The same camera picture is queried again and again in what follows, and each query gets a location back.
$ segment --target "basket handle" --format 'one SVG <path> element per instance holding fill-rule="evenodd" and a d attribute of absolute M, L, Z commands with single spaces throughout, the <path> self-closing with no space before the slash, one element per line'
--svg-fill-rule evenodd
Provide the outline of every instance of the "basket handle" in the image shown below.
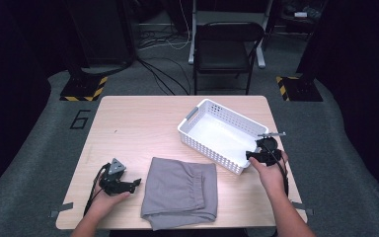
<path fill-rule="evenodd" d="M 199 107 L 195 107 L 192 109 L 191 112 L 189 112 L 189 114 L 186 116 L 186 119 L 187 120 L 190 120 L 190 118 L 198 111 Z"/>

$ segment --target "human arm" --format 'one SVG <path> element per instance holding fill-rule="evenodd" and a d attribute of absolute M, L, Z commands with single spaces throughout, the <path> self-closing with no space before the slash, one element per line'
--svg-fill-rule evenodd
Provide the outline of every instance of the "human arm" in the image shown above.
<path fill-rule="evenodd" d="M 279 163 L 281 167 L 285 168 L 284 162 L 288 160 L 288 156 L 283 151 L 281 155 L 283 159 Z M 267 167 L 253 157 L 249 161 L 260 174 L 261 183 L 272 207 L 278 236 L 315 236 L 285 194 L 283 178 L 278 165 Z"/>
<path fill-rule="evenodd" d="M 116 204 L 130 196 L 130 192 L 125 192 L 111 197 L 104 191 L 101 191 L 100 186 L 96 187 L 94 194 L 96 196 L 92 201 L 91 207 L 76 226 L 71 235 L 72 237 L 94 236 L 100 221 L 112 211 Z"/>

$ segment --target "wooden table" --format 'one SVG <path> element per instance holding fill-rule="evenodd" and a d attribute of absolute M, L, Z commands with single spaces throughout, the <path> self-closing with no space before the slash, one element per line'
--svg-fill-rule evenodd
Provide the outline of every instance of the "wooden table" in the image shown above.
<path fill-rule="evenodd" d="M 179 123 L 203 99 L 210 99 L 277 132 L 269 105 L 262 96 L 108 96 L 103 97 L 84 145 L 64 203 L 73 208 L 61 211 L 56 226 L 74 229 L 81 220 L 93 180 L 100 168 L 118 159 L 127 169 L 121 180 L 142 178 L 136 192 L 99 225 L 101 229 L 151 229 L 140 217 L 147 174 L 152 157 L 194 163 L 210 159 L 181 143 Z M 279 137 L 279 148 L 283 149 Z M 218 213 L 212 223 L 183 228 L 274 226 L 269 200 L 258 172 L 250 166 L 238 176 L 217 167 Z M 301 202 L 289 164 L 289 198 Z M 298 210 L 307 221 L 303 210 Z"/>

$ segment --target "white plastic basket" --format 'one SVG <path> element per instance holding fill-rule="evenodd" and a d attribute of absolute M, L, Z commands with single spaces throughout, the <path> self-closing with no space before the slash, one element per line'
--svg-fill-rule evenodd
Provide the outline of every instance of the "white plastic basket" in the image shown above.
<path fill-rule="evenodd" d="M 268 133 L 268 128 L 205 99 L 183 119 L 178 131 L 181 142 L 240 175 L 250 165 L 246 151 L 257 147 L 258 134 Z"/>

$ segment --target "gray cloth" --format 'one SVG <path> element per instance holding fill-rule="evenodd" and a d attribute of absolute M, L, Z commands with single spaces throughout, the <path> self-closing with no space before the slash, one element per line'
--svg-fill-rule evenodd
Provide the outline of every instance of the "gray cloth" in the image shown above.
<path fill-rule="evenodd" d="M 141 207 L 153 230 L 212 222 L 217 203 L 215 164 L 153 157 Z"/>

